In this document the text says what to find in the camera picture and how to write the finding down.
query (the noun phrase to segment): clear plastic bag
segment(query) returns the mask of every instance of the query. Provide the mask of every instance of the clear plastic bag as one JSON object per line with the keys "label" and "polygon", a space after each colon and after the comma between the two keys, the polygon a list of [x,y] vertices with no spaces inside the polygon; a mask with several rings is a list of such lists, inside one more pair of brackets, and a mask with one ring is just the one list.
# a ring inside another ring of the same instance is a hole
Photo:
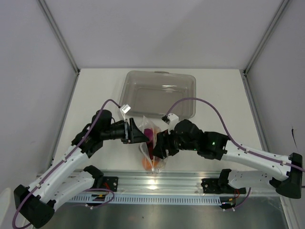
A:
{"label": "clear plastic bag", "polygon": [[157,133],[159,133],[161,129],[145,116],[143,116],[143,122],[140,129],[150,139],[148,143],[140,143],[139,146],[140,151],[144,155],[142,165],[147,171],[160,173],[160,171],[165,167],[166,159],[163,160],[153,156],[152,150],[156,146]]}

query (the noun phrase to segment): white tabletop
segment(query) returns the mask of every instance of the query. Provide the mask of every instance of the white tabletop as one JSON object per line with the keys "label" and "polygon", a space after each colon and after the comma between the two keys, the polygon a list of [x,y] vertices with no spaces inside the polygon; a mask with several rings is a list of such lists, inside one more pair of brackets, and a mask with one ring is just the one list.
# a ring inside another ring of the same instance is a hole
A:
{"label": "white tabletop", "polygon": [[[221,69],[82,69],[71,105],[67,114],[55,161],[60,159],[92,116],[99,110],[105,100],[111,98],[119,102],[126,74],[132,70],[167,71],[171,73],[190,74],[196,78],[198,98],[212,103],[221,113],[231,135],[240,143],[261,149],[258,134],[250,106],[244,90],[239,70]],[[116,106],[108,104],[106,109],[112,112],[116,121],[119,113]],[[203,131],[216,131],[224,134],[224,129],[216,113],[208,105],[196,102],[196,114],[190,119]],[[167,125],[158,119],[152,119],[162,130]],[[142,118],[135,117],[137,125]],[[104,141],[88,163],[101,170],[141,170],[142,153],[138,144],[124,145],[120,140]],[[221,171],[223,168],[249,170],[249,167],[233,162],[207,160],[192,151],[180,151],[168,158],[165,171]]]}

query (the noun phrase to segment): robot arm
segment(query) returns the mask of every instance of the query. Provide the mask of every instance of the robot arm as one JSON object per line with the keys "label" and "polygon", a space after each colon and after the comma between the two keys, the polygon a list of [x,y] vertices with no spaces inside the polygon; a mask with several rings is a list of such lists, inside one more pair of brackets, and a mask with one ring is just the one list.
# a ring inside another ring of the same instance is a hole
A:
{"label": "robot arm", "polygon": [[[93,116],[92,123],[96,120],[98,112]],[[121,139],[124,144],[149,141],[137,128],[133,118],[129,119],[129,123],[127,120],[121,120],[113,124],[111,119],[111,112],[102,110],[90,133],[87,134],[92,123],[87,124],[76,135],[61,160],[27,187],[19,185],[14,190],[16,208],[26,199],[21,205],[20,213],[34,227],[40,228],[45,225],[62,204],[78,193],[90,188],[103,188],[103,173],[94,166],[86,167],[70,182],[63,182],[79,165],[87,162],[103,146],[105,140]]]}
{"label": "robot arm", "polygon": [[258,170],[241,172],[224,169],[219,179],[203,180],[205,192],[234,193],[234,189],[243,187],[267,187],[289,198],[301,198],[302,172],[285,165],[302,167],[301,155],[292,153],[282,156],[253,149],[233,142],[227,135],[203,132],[189,120],[178,122],[174,114],[169,114],[164,120],[169,129],[158,133],[154,156],[166,158],[174,156],[179,150],[192,150],[206,159],[232,161]]}

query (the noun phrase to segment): purple cable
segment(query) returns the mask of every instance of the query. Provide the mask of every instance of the purple cable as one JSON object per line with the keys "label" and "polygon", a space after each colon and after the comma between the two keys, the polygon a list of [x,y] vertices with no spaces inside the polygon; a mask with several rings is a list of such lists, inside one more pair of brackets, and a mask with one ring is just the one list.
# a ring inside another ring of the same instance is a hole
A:
{"label": "purple cable", "polygon": [[236,205],[236,206],[234,207],[234,209],[239,208],[241,205],[243,205],[243,204],[246,202],[246,200],[247,200],[247,199],[249,198],[249,196],[250,196],[250,192],[251,192],[251,188],[249,188],[248,194],[247,194],[247,196],[245,197],[245,199],[244,199],[240,204]]}
{"label": "purple cable", "polygon": [[[98,112],[98,114],[96,115],[96,118],[94,119],[93,123],[91,124],[89,130],[87,131],[87,133],[85,134],[85,136],[82,138],[82,140],[76,145],[76,147],[71,151],[69,152],[69,154],[66,156],[66,159],[68,159],[74,152],[75,150],[84,142],[84,140],[88,137],[89,133],[91,132],[92,128],[94,127],[94,125],[96,124],[97,120],[99,119],[99,117],[101,116],[101,113],[105,107],[105,105],[108,103],[108,102],[113,102],[118,108],[120,108],[121,106],[118,105],[113,99],[107,99],[103,106],[101,107],[100,111]],[[47,175],[39,182],[39,185],[43,184],[43,182],[61,165],[63,164],[64,161],[62,160],[60,163],[58,163],[57,165],[54,166],[54,168],[49,172],[47,173]],[[24,203],[28,200],[28,198],[38,189],[38,187],[36,186],[24,199],[23,201],[20,203],[19,207],[17,208],[16,212],[15,212],[15,215],[13,217],[13,222],[12,222],[12,226],[14,229],[25,229],[27,228],[28,226],[30,226],[31,224],[27,224],[21,228],[17,227],[16,226],[16,218],[18,216],[18,213],[20,212],[22,206],[24,205]]]}
{"label": "purple cable", "polygon": [[[102,206],[105,206],[107,204],[109,204],[111,201],[113,201],[114,199],[114,192],[110,189],[105,189],[105,188],[90,188],[90,189],[87,189],[85,190],[84,192],[87,192],[87,191],[104,191],[104,192],[111,192],[112,193],[112,197],[110,200],[107,200],[105,203],[102,203],[102,204],[99,204],[97,206],[92,206],[92,208],[100,208]],[[83,204],[78,204],[78,205],[74,205],[73,207],[76,207],[76,206],[86,206],[86,205],[83,205]]]}
{"label": "purple cable", "polygon": [[[165,116],[168,116],[168,114],[171,112],[171,110],[172,110],[178,103],[180,103],[180,102],[182,102],[182,101],[185,101],[185,100],[197,100],[197,101],[203,102],[203,103],[205,103],[205,104],[208,104],[211,108],[213,108],[213,110],[217,113],[217,115],[218,115],[218,117],[219,117],[219,119],[220,119],[220,121],[221,121],[221,123],[222,123],[222,125],[223,125],[223,127],[224,127],[224,130],[225,130],[226,134],[228,135],[228,137],[230,138],[231,142],[232,142],[236,147],[240,148],[240,149],[243,150],[243,151],[246,151],[246,148],[244,148],[244,147],[242,147],[241,145],[239,145],[239,144],[233,139],[233,137],[230,135],[230,133],[229,133],[229,131],[228,131],[228,129],[227,129],[225,123],[224,123],[224,120],[223,120],[223,118],[222,118],[221,115],[220,115],[220,113],[219,113],[218,110],[217,110],[211,103],[209,103],[208,101],[205,101],[205,100],[199,99],[199,98],[193,98],[193,97],[180,99],[180,100],[178,100],[176,103],[174,103],[174,104],[172,105],[172,107],[169,109],[169,111],[166,113]],[[283,163],[283,162],[280,161],[280,160],[276,160],[276,159],[274,159],[274,158],[270,158],[270,157],[267,157],[267,156],[258,154],[258,153],[256,153],[256,152],[253,152],[253,151],[250,151],[250,150],[247,151],[247,153],[252,154],[252,155],[254,155],[254,156],[261,157],[261,158],[266,159],[266,160],[269,160],[269,161],[273,161],[273,162],[279,163],[279,164],[282,164],[282,163]],[[303,168],[301,168],[301,167],[299,167],[299,166],[293,165],[293,164],[291,164],[291,163],[285,163],[284,165],[290,166],[290,167],[296,168],[296,169],[298,169],[298,170],[300,170],[300,171],[302,171],[302,172],[305,172],[305,169],[303,169]]]}

